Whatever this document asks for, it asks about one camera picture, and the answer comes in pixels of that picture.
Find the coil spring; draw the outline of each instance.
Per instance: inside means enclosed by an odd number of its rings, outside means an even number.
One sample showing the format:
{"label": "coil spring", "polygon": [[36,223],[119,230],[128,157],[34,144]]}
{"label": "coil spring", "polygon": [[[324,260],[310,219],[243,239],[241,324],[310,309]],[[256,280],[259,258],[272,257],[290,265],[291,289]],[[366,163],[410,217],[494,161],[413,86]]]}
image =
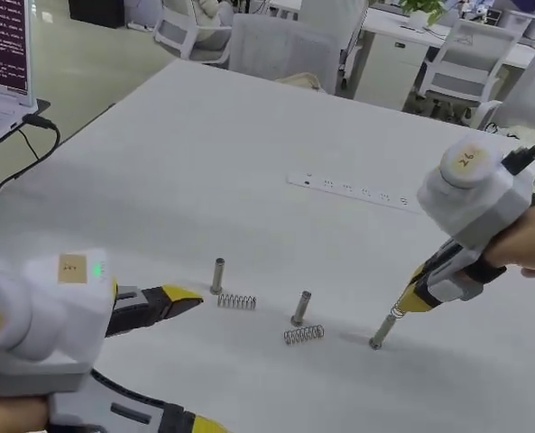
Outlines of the coil spring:
{"label": "coil spring", "polygon": [[227,309],[255,309],[257,306],[257,298],[255,296],[221,293],[217,296],[217,306]]}
{"label": "coil spring", "polygon": [[321,325],[313,327],[300,327],[299,329],[290,329],[283,333],[283,339],[287,345],[296,345],[298,343],[305,343],[315,338],[323,338],[325,329]]}
{"label": "coil spring", "polygon": [[405,311],[401,311],[397,304],[395,304],[392,309],[390,310],[390,314],[392,316],[394,316],[395,318],[402,318],[403,316],[405,316]]}

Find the potted plant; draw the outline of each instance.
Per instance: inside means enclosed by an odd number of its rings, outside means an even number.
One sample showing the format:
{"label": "potted plant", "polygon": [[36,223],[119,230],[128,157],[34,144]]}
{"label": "potted plant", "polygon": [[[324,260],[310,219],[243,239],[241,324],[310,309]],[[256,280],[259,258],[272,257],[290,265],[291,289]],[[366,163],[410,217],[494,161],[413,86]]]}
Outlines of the potted plant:
{"label": "potted plant", "polygon": [[400,7],[410,14],[407,25],[418,30],[432,25],[446,11],[440,0],[401,0]]}

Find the laptop screen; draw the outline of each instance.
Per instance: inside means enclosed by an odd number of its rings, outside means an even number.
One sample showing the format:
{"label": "laptop screen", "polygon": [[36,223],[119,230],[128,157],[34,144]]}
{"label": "laptop screen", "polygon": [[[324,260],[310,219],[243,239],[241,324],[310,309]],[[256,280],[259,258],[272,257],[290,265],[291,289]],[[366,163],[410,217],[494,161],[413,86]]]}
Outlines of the laptop screen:
{"label": "laptop screen", "polygon": [[24,2],[0,0],[0,85],[27,94]]}

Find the metal pin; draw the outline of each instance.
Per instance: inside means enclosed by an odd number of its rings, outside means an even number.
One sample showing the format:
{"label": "metal pin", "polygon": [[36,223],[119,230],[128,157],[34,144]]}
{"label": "metal pin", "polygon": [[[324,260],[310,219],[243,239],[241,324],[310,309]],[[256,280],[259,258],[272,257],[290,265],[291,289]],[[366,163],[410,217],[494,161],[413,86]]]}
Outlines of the metal pin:
{"label": "metal pin", "polygon": [[223,270],[225,268],[225,260],[218,258],[215,260],[215,272],[213,273],[213,285],[211,286],[211,293],[218,295],[223,290],[221,281],[223,280]]}
{"label": "metal pin", "polygon": [[300,303],[297,304],[295,314],[291,317],[291,324],[293,326],[300,327],[303,324],[303,316],[305,316],[310,299],[311,292],[305,290],[301,293]]}
{"label": "metal pin", "polygon": [[369,345],[373,350],[382,348],[383,340],[387,337],[395,325],[397,318],[393,314],[388,314],[382,325],[379,327],[374,336],[369,339]]}

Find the electrical outlet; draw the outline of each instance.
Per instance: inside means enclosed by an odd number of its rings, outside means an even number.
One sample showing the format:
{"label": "electrical outlet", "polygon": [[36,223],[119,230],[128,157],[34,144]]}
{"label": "electrical outlet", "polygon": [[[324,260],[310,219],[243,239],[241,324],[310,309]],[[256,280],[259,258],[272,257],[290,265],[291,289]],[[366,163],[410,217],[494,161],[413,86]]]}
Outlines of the electrical outlet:
{"label": "electrical outlet", "polygon": [[415,197],[410,198],[403,196],[402,194],[392,194],[362,186],[361,184],[355,185],[351,182],[338,182],[330,178],[320,178],[310,173],[290,174],[287,176],[287,182],[291,185],[336,194],[347,198],[355,198],[375,205],[393,207],[414,214],[423,213],[420,204]]}

